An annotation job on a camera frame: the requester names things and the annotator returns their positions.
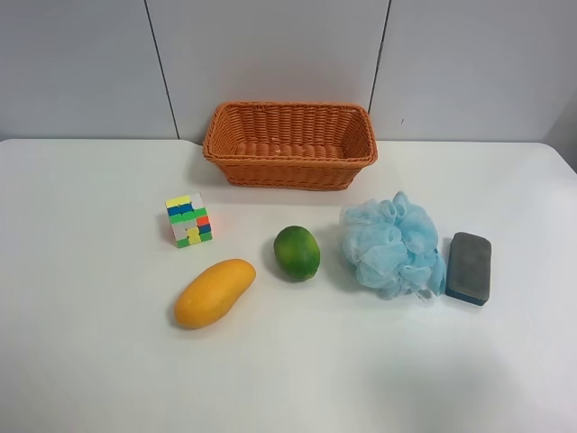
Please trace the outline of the orange wicker basket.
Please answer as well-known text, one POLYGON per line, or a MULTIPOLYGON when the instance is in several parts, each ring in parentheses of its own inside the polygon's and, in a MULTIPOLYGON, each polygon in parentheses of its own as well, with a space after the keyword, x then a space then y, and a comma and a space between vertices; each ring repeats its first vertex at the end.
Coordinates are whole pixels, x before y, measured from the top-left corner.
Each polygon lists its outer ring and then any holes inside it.
POLYGON ((355 104, 226 102, 204 157, 235 186, 338 191, 378 158, 368 112, 355 104))

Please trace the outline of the light blue bath pouf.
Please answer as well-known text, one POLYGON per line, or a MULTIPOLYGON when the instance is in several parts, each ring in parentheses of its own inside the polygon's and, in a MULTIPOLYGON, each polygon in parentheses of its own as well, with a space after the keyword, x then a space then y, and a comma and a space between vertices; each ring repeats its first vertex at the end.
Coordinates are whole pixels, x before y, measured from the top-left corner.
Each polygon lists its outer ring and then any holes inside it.
POLYGON ((355 279, 381 298, 445 293, 447 270, 435 224, 402 191, 343 208, 339 243, 355 279))

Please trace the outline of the grey blue board eraser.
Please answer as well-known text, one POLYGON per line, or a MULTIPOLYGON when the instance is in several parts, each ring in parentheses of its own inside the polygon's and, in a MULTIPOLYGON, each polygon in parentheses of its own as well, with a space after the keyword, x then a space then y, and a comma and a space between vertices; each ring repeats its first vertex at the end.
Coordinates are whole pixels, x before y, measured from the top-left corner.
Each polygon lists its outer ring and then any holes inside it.
POLYGON ((445 294, 483 306, 490 298, 491 253, 486 238, 456 233, 450 244, 445 294))

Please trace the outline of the multicolour puzzle cube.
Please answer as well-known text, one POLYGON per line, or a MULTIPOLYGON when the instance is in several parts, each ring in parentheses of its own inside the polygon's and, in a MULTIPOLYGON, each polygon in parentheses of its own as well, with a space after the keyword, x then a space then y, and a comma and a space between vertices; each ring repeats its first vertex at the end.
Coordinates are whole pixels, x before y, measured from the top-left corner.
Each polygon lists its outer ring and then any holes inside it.
POLYGON ((165 202, 169 224, 178 248, 213 239, 213 230, 200 193, 184 195, 165 202))

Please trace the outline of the yellow mango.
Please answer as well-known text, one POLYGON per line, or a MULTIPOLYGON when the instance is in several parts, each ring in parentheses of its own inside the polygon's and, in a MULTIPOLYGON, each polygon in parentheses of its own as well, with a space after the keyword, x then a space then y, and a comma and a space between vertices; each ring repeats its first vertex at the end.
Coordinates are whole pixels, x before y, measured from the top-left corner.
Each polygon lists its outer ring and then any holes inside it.
POLYGON ((214 264, 199 274, 180 294, 173 308, 176 323, 198 329, 224 317, 256 278, 254 267, 242 259, 214 264))

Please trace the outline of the green lemon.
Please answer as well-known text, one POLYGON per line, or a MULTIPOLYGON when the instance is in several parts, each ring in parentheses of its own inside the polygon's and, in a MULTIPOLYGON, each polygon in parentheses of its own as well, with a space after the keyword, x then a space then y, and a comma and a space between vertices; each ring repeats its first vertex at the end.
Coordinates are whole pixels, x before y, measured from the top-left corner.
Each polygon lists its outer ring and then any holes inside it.
POLYGON ((281 230, 273 251, 282 271, 293 281, 313 278, 320 265, 320 248, 313 235, 302 226, 288 226, 281 230))

